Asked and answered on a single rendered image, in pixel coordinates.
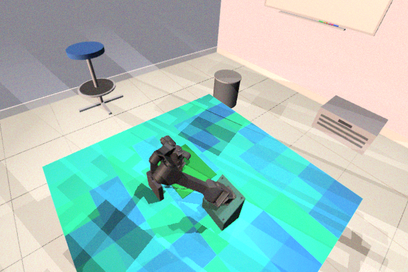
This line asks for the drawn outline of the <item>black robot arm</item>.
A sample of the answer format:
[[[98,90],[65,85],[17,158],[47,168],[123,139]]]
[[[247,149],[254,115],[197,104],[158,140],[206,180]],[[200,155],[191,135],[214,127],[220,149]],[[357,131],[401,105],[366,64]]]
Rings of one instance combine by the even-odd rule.
[[[163,185],[179,184],[188,189],[195,190],[204,195],[205,199],[220,207],[220,205],[229,205],[237,196],[229,185],[215,182],[207,179],[205,182],[191,175],[179,171],[176,164],[172,161],[178,160],[184,154],[181,146],[169,137],[164,136],[160,139],[162,147],[154,151],[149,157],[150,172],[154,180]],[[170,158],[171,156],[171,158]],[[157,164],[160,163],[158,166]]]

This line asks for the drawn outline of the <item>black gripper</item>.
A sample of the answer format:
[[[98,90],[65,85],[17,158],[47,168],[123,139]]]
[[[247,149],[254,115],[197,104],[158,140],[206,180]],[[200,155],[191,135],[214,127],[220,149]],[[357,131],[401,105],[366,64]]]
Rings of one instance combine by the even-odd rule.
[[[186,164],[186,162],[184,162],[183,158],[186,158],[187,160],[189,160],[191,158],[191,154],[189,152],[186,152],[185,150],[183,150],[183,151],[184,151],[184,154],[182,154],[182,157],[180,159],[178,159],[178,160],[172,159],[172,161],[176,164],[179,171],[181,171],[182,168]]]

